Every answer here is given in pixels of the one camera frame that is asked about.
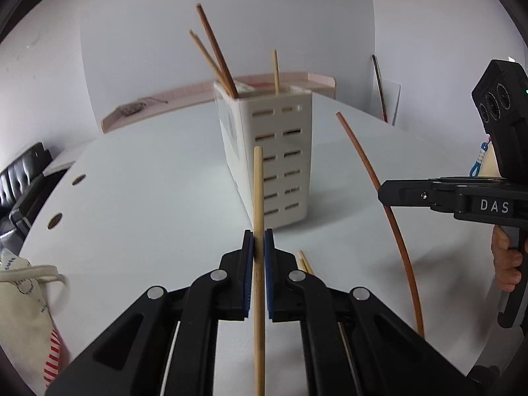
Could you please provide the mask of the person right hand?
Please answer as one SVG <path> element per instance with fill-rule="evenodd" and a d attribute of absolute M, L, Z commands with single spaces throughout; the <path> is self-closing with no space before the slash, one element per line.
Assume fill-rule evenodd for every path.
<path fill-rule="evenodd" d="M 523 255 L 511 248 L 510 238 L 499 226 L 493 227 L 490 248 L 499 289 L 512 292 L 522 279 L 518 267 L 523 262 Z"/>

